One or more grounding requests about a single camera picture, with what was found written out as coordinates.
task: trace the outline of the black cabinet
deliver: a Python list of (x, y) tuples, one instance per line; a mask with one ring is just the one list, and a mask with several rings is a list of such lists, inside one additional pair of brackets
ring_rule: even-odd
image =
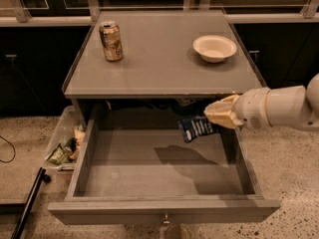
[(240, 24), (235, 27), (270, 88), (306, 86), (319, 73), (319, 24)]
[(89, 27), (0, 28), (0, 115), (60, 115), (63, 82)]

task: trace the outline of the gray table surface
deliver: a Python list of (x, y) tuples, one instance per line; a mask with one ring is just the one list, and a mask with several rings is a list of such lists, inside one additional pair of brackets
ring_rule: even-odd
[[(99, 26), (120, 26), (124, 57), (105, 59)], [(227, 37), (237, 53), (225, 63), (205, 62), (193, 49), (203, 35)], [(71, 99), (185, 97), (244, 93), (260, 83), (219, 11), (101, 12), (65, 90)]]

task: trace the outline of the open drawer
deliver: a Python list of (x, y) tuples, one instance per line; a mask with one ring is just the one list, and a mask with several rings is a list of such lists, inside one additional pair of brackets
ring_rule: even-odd
[(280, 207), (261, 195), (239, 130), (185, 143), (172, 111), (95, 105), (64, 202), (65, 224), (259, 222)]

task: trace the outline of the black metal pole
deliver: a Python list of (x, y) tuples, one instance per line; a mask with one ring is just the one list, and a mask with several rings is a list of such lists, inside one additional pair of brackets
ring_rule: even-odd
[(37, 193), (38, 193), (38, 190), (40, 188), (43, 177), (45, 175), (45, 172), (46, 172), (46, 170), (43, 169), (42, 167), (39, 169), (38, 175), (33, 183), (32, 189), (29, 193), (29, 196), (28, 196), (27, 202), (25, 204), (24, 210), (22, 212), (22, 215), (21, 215), (20, 219), (18, 220), (18, 223), (17, 223), (15, 230), (13, 232), (13, 235), (11, 237), (12, 239), (19, 239), (22, 232), (23, 232), (24, 226), (27, 223), (27, 219), (28, 219), (30, 211), (32, 209), (32, 205), (37, 197)]

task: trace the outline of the can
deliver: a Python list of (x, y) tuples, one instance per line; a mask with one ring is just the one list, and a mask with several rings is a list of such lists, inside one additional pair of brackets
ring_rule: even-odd
[(106, 59), (120, 60), (123, 57), (123, 50), (119, 26), (115, 21), (106, 21), (100, 25), (99, 32)]

